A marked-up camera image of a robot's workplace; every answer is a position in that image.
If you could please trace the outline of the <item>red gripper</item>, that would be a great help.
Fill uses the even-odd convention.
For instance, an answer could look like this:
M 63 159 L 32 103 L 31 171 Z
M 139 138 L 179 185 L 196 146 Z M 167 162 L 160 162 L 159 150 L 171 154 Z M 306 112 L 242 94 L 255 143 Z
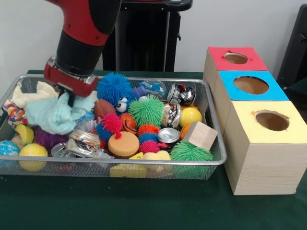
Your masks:
M 94 74 L 88 77 L 81 77 L 66 73 L 56 65 L 55 60 L 56 57 L 51 56 L 47 61 L 44 69 L 44 77 L 53 84 L 63 88 L 59 92 L 60 96 L 64 94 L 65 90 L 70 91 L 68 93 L 68 105 L 73 107 L 75 95 L 88 97 L 96 89 L 98 77 Z

